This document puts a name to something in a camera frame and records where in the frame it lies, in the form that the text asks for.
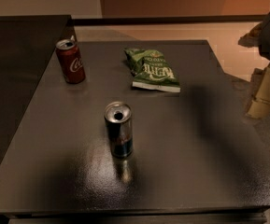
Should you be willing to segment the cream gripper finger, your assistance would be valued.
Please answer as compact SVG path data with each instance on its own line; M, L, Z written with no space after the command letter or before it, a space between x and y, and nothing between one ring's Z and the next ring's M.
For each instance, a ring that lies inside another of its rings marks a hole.
M259 36L262 31L262 24L258 23L248 33L241 36L238 44L243 47L252 48L259 45Z
M250 81L250 99L246 114L253 119L265 118L270 113L270 64L263 70L256 68Z

